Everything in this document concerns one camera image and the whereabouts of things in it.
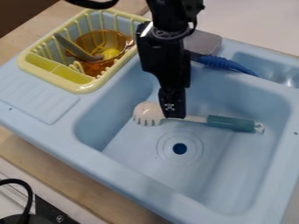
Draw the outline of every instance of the white brush head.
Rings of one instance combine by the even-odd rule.
[[[149,101],[139,103],[133,113],[133,120],[142,126],[159,125],[164,118],[160,106]]]

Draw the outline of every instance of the yellow dish rack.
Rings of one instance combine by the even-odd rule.
[[[79,36],[94,30],[114,30],[134,38],[137,26],[146,20],[144,17],[119,10],[84,10],[23,51],[18,56],[18,66],[27,73],[69,92],[75,94],[93,92],[104,85],[136,54],[136,46],[127,50],[120,59],[116,59],[111,67],[106,67],[97,77],[91,77],[84,74],[79,61],[65,55],[65,48],[53,34],[57,32],[74,41]]]

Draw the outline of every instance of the teal brush handle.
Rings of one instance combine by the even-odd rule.
[[[255,121],[231,118],[220,115],[209,115],[206,124],[212,127],[255,133]]]

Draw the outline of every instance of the drain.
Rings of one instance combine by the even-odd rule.
[[[173,165],[190,165],[200,159],[203,151],[204,145],[200,138],[182,130],[161,136],[156,145],[158,157]]]
[[[183,155],[187,152],[187,146],[184,143],[176,143],[172,149],[178,155]]]

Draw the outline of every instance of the light blue sink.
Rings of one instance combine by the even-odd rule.
[[[91,94],[68,93],[12,59],[0,68],[0,122],[174,223],[280,223],[299,172],[299,59],[227,39],[219,56],[263,79],[193,63],[188,115],[253,119],[263,135],[136,125],[134,107],[157,102],[159,88],[137,56]],[[178,143],[186,153],[173,151]]]

